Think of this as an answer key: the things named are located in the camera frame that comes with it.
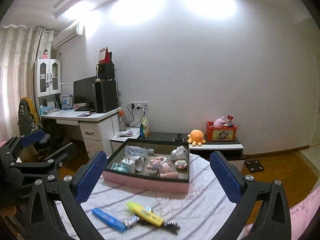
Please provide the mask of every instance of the pink storage box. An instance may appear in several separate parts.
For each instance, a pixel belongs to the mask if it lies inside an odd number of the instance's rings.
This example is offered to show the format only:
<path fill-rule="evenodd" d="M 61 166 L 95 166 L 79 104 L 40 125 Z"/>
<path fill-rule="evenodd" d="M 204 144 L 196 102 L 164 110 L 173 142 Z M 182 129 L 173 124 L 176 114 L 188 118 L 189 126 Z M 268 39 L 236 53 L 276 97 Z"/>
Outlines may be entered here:
<path fill-rule="evenodd" d="M 160 178 L 158 172 L 147 169 L 148 162 L 151 158 L 164 156 L 171 162 L 170 153 L 178 146 L 183 145 L 189 152 L 189 144 L 186 142 L 168 142 L 168 141 L 151 141 L 147 139 L 127 139 L 116 152 L 108 158 L 107 167 L 102 176 L 105 180 L 120 185 L 141 188 L 146 190 L 163 191 L 171 193 L 187 194 L 189 191 L 189 156 L 187 158 L 188 167 L 185 170 L 175 168 L 174 161 L 170 164 L 171 171 L 178 172 L 178 179 Z M 111 165 L 116 162 L 121 164 L 125 156 L 126 146 L 139 146 L 142 148 L 152 148 L 155 155 L 150 155 L 144 160 L 141 172 L 125 173 L 111 169 Z"/>

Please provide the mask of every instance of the white cabinet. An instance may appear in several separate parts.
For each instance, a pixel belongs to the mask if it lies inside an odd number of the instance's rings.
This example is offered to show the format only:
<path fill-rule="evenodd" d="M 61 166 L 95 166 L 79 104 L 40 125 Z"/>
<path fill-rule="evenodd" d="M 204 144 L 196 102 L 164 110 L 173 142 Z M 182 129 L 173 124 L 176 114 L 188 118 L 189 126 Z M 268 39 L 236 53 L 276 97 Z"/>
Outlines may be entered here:
<path fill-rule="evenodd" d="M 35 63 L 35 89 L 38 97 L 61 93 L 61 64 L 56 59 L 38 59 Z"/>
<path fill-rule="evenodd" d="M 115 135 L 112 123 L 114 116 L 100 122 L 80 122 L 81 133 L 89 158 L 92 158 L 97 151 L 105 152 L 108 157 L 113 154 L 110 139 Z"/>

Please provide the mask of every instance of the toy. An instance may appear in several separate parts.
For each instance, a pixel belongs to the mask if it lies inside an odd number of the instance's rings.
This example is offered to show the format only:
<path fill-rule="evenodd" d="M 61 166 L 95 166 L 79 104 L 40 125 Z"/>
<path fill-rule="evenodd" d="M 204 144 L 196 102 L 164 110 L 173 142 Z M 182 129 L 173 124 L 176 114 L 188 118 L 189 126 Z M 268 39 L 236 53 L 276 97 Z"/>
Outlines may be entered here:
<path fill-rule="evenodd" d="M 159 172 L 160 173 L 168 173 L 170 172 L 170 166 L 168 165 L 170 163 L 162 163 L 159 167 Z"/>
<path fill-rule="evenodd" d="M 147 166 L 147 169 L 148 170 L 152 170 L 152 171 L 159 171 L 160 169 L 160 166 L 162 166 L 163 163 L 166 163 L 168 162 L 167 158 L 166 157 L 163 157 L 163 156 L 159 156 L 159 157 L 156 157 L 156 158 L 152 158 L 150 161 L 149 161 L 149 164 Z"/>
<path fill-rule="evenodd" d="M 43 52 L 43 56 L 41 59 L 47 59 L 48 58 L 48 50 L 45 49 L 44 52 Z"/>
<path fill-rule="evenodd" d="M 213 122 L 213 126 L 214 126 L 215 128 L 221 128 L 222 125 L 225 123 L 225 121 L 223 121 L 222 118 L 224 118 L 224 116 L 221 117 L 221 118 L 218 118 L 217 120 L 215 120 L 215 121 Z"/>
<path fill-rule="evenodd" d="M 226 119 L 226 123 L 222 125 L 222 128 L 231 128 L 233 124 L 231 123 L 231 120 Z"/>
<path fill-rule="evenodd" d="M 170 156 L 172 161 L 185 160 L 188 157 L 188 151 L 181 145 L 172 150 Z"/>
<path fill-rule="evenodd" d="M 222 125 L 223 128 L 232 128 L 233 127 L 233 116 L 232 115 L 228 115 L 228 118 L 225 121 L 225 124 Z"/>
<path fill-rule="evenodd" d="M 205 143 L 204 134 L 200 130 L 192 130 L 190 134 L 188 134 L 188 143 L 192 146 L 201 146 Z"/>
<path fill-rule="evenodd" d="M 174 165 L 180 170 L 184 170 L 188 167 L 188 163 L 185 160 L 177 160 Z"/>

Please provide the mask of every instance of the power cord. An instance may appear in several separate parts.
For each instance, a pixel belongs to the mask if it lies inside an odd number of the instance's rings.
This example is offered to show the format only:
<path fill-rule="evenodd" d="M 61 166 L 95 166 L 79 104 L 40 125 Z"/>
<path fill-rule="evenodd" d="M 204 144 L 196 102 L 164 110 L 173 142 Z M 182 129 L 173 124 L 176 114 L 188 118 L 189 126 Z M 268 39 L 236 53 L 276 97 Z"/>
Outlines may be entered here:
<path fill-rule="evenodd" d="M 116 76 L 116 71 L 117 71 L 117 69 L 115 69 L 115 78 L 116 78 L 116 87 L 117 87 L 117 101 L 118 101 L 118 107 L 120 107 L 120 106 L 122 106 L 122 102 L 119 99 L 119 97 L 122 95 L 122 93 L 121 93 L 121 91 L 118 90 L 118 79 Z"/>
<path fill-rule="evenodd" d="M 134 120 L 134 116 L 133 116 L 134 104 L 127 105 L 127 109 L 128 109 L 128 111 L 129 111 L 129 114 L 131 115 L 130 121 L 127 121 L 127 126 L 128 126 L 128 125 L 129 125 L 131 122 L 133 122 L 133 120 Z"/>
<path fill-rule="evenodd" d="M 145 114 L 146 114 L 146 108 L 142 108 L 142 107 L 138 106 L 137 109 L 138 109 L 138 110 L 139 110 L 139 109 L 142 109 L 142 111 L 143 111 L 143 116 L 142 116 L 142 118 L 140 119 L 140 121 L 137 122 L 135 125 L 131 125 L 131 126 L 128 126 L 128 127 L 134 127 L 134 126 L 136 126 L 136 125 L 139 124 L 139 123 L 142 121 L 142 119 L 144 118 L 144 116 L 145 116 Z"/>

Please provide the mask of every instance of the mouse pad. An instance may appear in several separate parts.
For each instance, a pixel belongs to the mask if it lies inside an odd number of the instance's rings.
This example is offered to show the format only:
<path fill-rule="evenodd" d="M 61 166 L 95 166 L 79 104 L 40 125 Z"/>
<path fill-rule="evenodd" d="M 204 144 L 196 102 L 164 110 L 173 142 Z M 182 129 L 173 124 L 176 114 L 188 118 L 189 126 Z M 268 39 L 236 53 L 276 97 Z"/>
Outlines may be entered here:
<path fill-rule="evenodd" d="M 90 113 L 89 115 L 86 115 L 84 113 L 84 114 L 78 115 L 77 117 L 89 117 L 90 115 L 93 115 L 93 114 L 96 114 L 96 112 Z"/>

